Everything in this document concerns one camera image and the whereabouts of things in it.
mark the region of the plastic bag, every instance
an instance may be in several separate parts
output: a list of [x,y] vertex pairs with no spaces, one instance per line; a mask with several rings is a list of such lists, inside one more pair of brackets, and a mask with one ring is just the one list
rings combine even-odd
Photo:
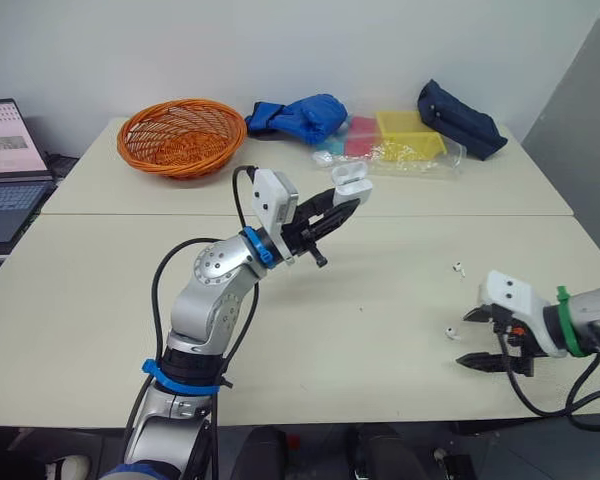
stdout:
[[417,111],[351,116],[316,148],[321,168],[364,161],[372,175],[443,179],[455,178],[466,156],[462,145],[424,125]]

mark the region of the white wall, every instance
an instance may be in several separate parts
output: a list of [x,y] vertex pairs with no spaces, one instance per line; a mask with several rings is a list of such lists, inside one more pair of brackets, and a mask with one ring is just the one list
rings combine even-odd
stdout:
[[329,92],[409,107],[429,78],[525,136],[600,0],[0,0],[0,97],[44,148],[208,97],[243,113]]

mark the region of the laptop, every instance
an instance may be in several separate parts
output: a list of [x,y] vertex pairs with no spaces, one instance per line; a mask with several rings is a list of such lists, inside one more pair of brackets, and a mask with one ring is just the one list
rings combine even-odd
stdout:
[[27,218],[52,188],[52,175],[13,99],[0,100],[0,253],[8,253]]

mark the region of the orange wicker basket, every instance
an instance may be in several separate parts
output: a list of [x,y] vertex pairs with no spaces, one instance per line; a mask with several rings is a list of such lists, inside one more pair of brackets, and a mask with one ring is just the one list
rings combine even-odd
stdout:
[[222,168],[246,135],[234,109],[212,100],[176,100],[127,120],[118,133],[118,152],[144,172],[196,178]]

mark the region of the yellow plastic container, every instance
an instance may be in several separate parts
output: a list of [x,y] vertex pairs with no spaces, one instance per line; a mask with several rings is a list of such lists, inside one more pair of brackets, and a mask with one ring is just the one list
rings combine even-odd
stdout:
[[376,112],[376,120],[386,161],[428,161],[447,153],[442,136],[417,111]]

